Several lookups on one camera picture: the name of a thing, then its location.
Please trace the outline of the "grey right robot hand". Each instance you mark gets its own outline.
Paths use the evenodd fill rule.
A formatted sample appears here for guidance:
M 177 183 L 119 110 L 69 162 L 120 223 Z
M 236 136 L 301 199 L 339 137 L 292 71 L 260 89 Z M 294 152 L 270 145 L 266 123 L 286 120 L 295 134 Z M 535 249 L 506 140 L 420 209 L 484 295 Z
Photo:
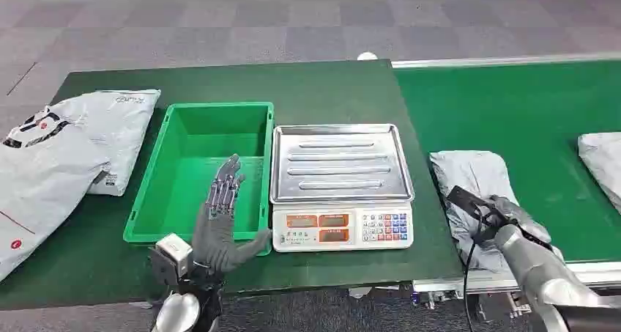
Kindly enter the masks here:
M 491 195 L 490 203 L 503 214 L 508 222 L 515 224 L 530 237 L 536 238 L 542 243 L 549 244 L 551 236 L 548 230 L 537 221 L 522 207 L 504 196 Z

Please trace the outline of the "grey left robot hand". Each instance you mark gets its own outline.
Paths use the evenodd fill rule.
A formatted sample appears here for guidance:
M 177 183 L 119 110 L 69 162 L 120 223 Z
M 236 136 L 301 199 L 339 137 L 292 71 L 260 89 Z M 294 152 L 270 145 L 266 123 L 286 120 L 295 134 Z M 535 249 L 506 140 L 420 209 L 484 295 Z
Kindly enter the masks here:
M 196 217 L 191 246 L 194 262 L 214 273 L 230 272 L 262 251 L 272 239 L 272 230 L 261 229 L 255 237 L 237 245 L 234 242 L 234 213 L 241 183 L 241 162 L 233 154 L 218 169 L 210 183 L 207 197 Z

